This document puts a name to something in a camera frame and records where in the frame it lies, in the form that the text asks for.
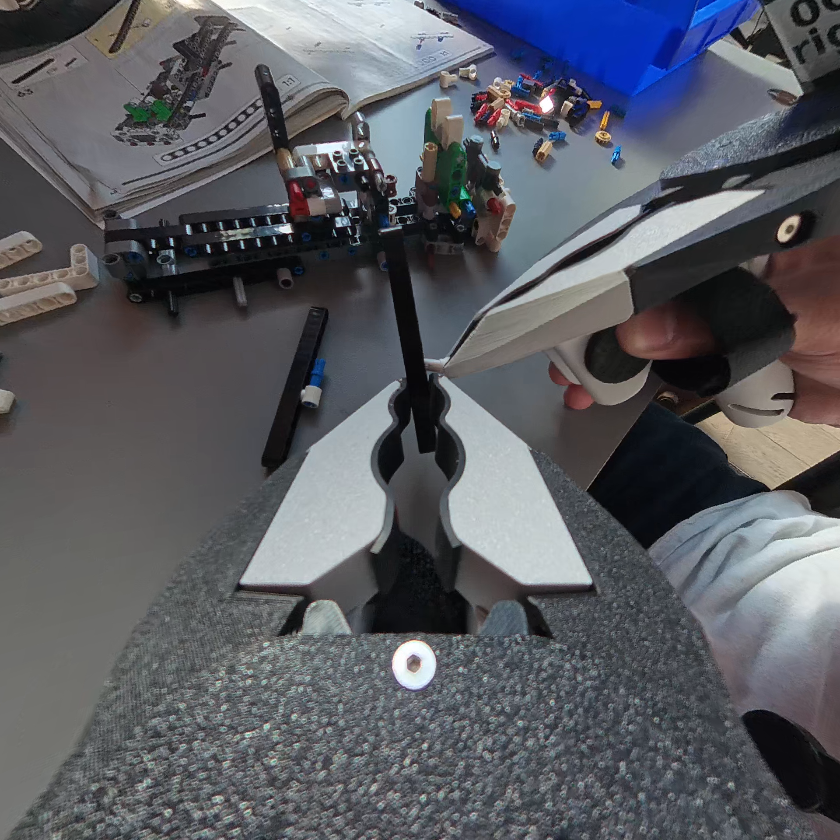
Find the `person's right hand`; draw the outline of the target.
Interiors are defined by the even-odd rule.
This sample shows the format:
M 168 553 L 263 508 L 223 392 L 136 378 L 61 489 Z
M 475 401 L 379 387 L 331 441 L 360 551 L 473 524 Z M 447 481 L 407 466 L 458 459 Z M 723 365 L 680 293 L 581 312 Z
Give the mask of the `person's right hand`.
M 763 279 L 795 316 L 794 343 L 782 358 L 794 373 L 791 417 L 838 427 L 839 236 L 772 255 Z M 632 316 L 616 338 L 628 354 L 652 361 L 718 352 L 708 326 L 679 301 Z

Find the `white angled lego beam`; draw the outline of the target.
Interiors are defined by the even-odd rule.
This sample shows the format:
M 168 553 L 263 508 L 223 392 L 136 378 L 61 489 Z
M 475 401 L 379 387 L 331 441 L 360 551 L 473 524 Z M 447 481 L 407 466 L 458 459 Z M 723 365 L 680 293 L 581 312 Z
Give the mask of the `white angled lego beam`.
M 67 268 L 1 279 L 2 297 L 10 297 L 56 283 L 63 283 L 73 291 L 89 290 L 98 285 L 101 267 L 98 258 L 89 247 L 84 244 L 71 246 L 69 259 L 70 264 Z

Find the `pile of colourful lego pieces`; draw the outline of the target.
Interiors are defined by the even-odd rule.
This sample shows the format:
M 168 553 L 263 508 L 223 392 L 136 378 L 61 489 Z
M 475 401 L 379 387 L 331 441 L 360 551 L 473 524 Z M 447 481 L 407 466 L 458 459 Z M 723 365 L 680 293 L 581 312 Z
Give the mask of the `pile of colourful lego pieces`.
M 490 152 L 498 154 L 501 132 L 512 127 L 534 135 L 531 157 L 539 165 L 546 165 L 554 148 L 567 144 L 568 132 L 582 129 L 591 116 L 598 120 L 595 143 L 611 147 L 610 119 L 613 114 L 623 116 L 622 110 L 605 108 L 603 101 L 593 98 L 576 79 L 551 76 L 547 65 L 531 75 L 497 77 L 473 91 L 469 112 L 479 134 L 464 142 L 467 149 L 488 140 Z

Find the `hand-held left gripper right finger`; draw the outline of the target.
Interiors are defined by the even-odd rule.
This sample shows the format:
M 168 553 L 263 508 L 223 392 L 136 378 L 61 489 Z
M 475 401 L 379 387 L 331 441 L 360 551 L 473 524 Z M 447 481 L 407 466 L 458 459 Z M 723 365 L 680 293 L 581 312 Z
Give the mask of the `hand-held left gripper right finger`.
M 479 633 L 499 602 L 590 592 L 585 566 L 530 447 L 453 382 L 430 377 L 438 507 L 435 569 Z

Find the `black curved object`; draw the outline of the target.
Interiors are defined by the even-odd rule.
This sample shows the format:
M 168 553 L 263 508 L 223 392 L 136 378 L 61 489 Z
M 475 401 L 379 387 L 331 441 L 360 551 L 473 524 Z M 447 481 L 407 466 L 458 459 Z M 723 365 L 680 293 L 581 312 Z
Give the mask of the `black curved object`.
M 60 45 L 94 25 L 119 1 L 2 1 L 1 63 Z

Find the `lego instruction booklet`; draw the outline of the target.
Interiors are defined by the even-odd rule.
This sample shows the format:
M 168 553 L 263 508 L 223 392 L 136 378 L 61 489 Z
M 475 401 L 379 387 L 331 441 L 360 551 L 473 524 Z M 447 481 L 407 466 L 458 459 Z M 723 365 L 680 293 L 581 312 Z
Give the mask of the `lego instruction booklet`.
M 411 2 L 119 2 L 1 63 L 2 139 L 102 225 L 270 151 L 258 65 L 293 138 L 493 50 Z

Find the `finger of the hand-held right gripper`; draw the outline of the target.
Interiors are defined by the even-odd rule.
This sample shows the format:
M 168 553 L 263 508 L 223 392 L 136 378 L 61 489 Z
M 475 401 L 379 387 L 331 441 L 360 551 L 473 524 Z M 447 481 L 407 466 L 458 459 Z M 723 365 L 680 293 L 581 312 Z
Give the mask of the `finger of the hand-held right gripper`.
M 640 204 L 613 209 L 480 309 L 445 375 L 491 370 L 624 322 L 634 313 L 629 272 L 636 263 L 761 194 L 724 191 L 654 213 Z
M 518 298 L 556 272 L 598 253 L 620 236 L 628 226 L 635 224 L 641 216 L 652 212 L 662 202 L 665 205 L 674 203 L 684 189 L 683 186 L 663 187 L 661 184 L 651 184 L 604 211 L 553 248 L 503 290 L 501 302 L 508 303 Z

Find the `person's white shirt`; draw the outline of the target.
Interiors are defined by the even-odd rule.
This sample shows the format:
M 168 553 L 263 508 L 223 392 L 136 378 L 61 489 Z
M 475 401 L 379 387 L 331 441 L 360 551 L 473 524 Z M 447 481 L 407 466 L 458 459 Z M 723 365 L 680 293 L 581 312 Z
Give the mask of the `person's white shirt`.
M 626 528 L 701 625 L 737 712 L 774 712 L 838 760 L 838 520 L 736 475 Z

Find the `person's dark trousers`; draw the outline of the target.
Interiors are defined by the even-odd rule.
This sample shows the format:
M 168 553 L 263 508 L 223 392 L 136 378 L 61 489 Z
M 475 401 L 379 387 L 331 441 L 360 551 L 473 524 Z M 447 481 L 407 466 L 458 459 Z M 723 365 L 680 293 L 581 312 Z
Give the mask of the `person's dark trousers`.
M 653 402 L 588 492 L 648 549 L 700 511 L 767 490 L 735 470 L 711 437 Z

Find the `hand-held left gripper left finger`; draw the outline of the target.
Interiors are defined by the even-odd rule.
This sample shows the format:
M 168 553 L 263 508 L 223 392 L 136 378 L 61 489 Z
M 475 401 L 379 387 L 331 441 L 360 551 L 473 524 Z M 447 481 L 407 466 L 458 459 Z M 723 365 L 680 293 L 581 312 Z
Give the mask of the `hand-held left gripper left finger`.
M 313 444 L 238 587 L 335 602 L 353 632 L 372 632 L 376 598 L 401 566 L 390 483 L 410 419 L 406 384 L 394 381 Z

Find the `black lego beam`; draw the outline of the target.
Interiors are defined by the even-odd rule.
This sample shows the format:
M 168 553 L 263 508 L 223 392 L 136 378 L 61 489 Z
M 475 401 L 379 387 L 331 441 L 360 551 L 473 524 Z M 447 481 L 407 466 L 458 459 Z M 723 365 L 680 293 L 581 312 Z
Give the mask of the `black lego beam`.
M 379 239 L 391 284 L 417 447 L 421 454 L 428 454 L 435 450 L 437 427 L 432 417 L 431 385 L 425 366 L 403 228 L 383 227 L 379 231 Z
M 260 463 L 269 473 L 288 457 L 302 408 L 301 393 L 319 356 L 328 320 L 328 309 L 309 309 L 261 456 Z

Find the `blue storage bin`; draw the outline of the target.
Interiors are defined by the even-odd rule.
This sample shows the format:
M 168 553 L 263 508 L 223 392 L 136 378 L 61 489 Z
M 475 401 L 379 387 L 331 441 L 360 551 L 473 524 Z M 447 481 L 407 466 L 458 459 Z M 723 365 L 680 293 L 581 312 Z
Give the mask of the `blue storage bin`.
M 746 22 L 754 1 L 455 1 L 511 36 L 634 96 Z

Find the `partly built lego model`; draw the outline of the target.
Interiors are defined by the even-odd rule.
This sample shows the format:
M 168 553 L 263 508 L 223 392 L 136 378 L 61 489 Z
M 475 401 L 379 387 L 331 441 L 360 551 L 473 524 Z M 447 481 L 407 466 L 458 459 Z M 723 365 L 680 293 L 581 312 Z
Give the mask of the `partly built lego model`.
M 387 271 L 381 231 L 400 228 L 431 256 L 467 245 L 500 250 L 516 204 L 483 139 L 465 137 L 449 98 L 425 114 L 414 186 L 397 195 L 371 145 L 364 115 L 350 116 L 350 137 L 289 146 L 280 95 L 267 66 L 255 69 L 287 202 L 184 214 L 142 227 L 135 218 L 106 222 L 101 267 L 121 280 L 133 302 L 162 301 L 172 316 L 180 298 L 232 287 L 240 307 L 245 285 L 275 277 L 289 289 L 310 263 L 374 257 Z

